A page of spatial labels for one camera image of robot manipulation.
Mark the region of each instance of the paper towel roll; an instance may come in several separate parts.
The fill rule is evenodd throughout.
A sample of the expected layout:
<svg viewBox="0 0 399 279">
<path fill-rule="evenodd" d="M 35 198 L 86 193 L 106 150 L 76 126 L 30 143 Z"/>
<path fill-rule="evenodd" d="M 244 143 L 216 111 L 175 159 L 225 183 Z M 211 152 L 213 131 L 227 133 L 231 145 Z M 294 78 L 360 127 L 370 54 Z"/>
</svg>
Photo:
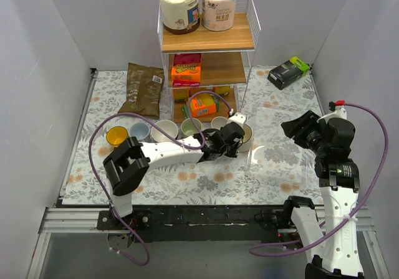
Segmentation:
<svg viewBox="0 0 399 279">
<path fill-rule="evenodd" d="M 193 32 L 200 25 L 198 0 L 160 0 L 162 23 L 173 34 Z"/>
<path fill-rule="evenodd" d="M 236 0 L 203 0 L 203 25 L 212 31 L 230 29 L 234 23 Z"/>
</svg>

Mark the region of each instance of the floral tablecloth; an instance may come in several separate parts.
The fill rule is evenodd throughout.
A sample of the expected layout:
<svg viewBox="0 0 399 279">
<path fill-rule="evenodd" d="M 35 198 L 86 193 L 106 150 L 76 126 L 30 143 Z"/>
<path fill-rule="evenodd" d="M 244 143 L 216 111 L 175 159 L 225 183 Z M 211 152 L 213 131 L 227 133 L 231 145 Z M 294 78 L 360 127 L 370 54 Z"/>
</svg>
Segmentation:
<svg viewBox="0 0 399 279">
<path fill-rule="evenodd" d="M 320 107 L 310 76 L 307 75 L 283 91 L 268 80 L 269 68 L 252 69 L 242 113 L 249 120 L 258 108 L 283 106 L 303 114 L 312 110 L 320 114 Z M 89 139 L 94 129 L 109 115 L 118 111 L 126 99 L 126 71 L 99 72 L 94 91 L 80 134 L 69 181 L 62 203 L 65 205 L 107 204 L 107 199 L 93 175 L 88 159 Z M 244 95 L 240 86 L 238 95 Z M 170 119 L 170 102 L 166 87 L 160 103 L 161 119 Z M 106 183 L 102 161 L 112 151 L 105 139 L 107 130 L 115 125 L 129 129 L 138 122 L 136 118 L 116 118 L 100 130 L 94 141 L 94 163 Z M 169 205 L 233 205 L 233 204 L 282 204 L 289 195 L 311 197 L 315 204 L 322 204 L 318 179 L 310 168 L 305 185 L 298 185 L 293 174 L 287 174 L 287 182 L 260 180 L 246 175 L 248 153 L 239 153 L 235 159 L 219 158 L 199 164 L 176 164 L 152 170 L 133 193 L 132 204 Z M 284 158 L 271 158 L 270 168 L 283 168 Z"/>
</svg>

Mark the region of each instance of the cable tie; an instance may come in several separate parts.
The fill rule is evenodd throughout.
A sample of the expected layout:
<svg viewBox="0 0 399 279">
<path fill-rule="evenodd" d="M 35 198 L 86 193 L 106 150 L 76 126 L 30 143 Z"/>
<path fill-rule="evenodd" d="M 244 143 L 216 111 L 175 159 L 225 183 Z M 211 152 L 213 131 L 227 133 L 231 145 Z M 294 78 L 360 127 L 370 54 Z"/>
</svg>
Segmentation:
<svg viewBox="0 0 399 279">
<path fill-rule="evenodd" d="M 186 145 L 182 142 L 180 147 L 183 148 L 183 154 L 186 154 Z"/>
<path fill-rule="evenodd" d="M 338 220 L 349 220 L 349 221 L 355 221 L 355 222 L 358 221 L 356 217 L 351 217 L 349 215 L 343 215 L 343 216 L 325 215 L 325 218 L 338 219 Z"/>
</svg>

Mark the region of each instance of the yellow cup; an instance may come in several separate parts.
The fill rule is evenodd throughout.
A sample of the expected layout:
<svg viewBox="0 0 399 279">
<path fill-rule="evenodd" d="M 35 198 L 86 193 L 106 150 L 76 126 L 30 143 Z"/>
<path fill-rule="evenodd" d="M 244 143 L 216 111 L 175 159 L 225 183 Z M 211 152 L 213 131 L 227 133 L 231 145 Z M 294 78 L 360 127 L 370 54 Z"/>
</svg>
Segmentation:
<svg viewBox="0 0 399 279">
<path fill-rule="evenodd" d="M 128 131 L 122 126 L 115 126 L 107 133 L 107 142 L 113 147 L 118 147 L 128 137 Z"/>
</svg>

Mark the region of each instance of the clear plastic container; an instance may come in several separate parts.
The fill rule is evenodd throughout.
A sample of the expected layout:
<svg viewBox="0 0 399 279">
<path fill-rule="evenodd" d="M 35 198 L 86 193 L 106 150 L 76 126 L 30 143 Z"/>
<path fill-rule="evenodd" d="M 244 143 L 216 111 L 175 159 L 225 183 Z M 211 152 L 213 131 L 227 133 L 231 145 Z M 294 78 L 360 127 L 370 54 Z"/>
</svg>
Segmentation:
<svg viewBox="0 0 399 279">
<path fill-rule="evenodd" d="M 253 145 L 248 153 L 246 175 L 264 181 L 306 186 L 314 173 L 314 154 L 294 144 L 280 124 L 300 117 L 304 112 L 293 108 L 260 107 L 249 120 Z"/>
</svg>

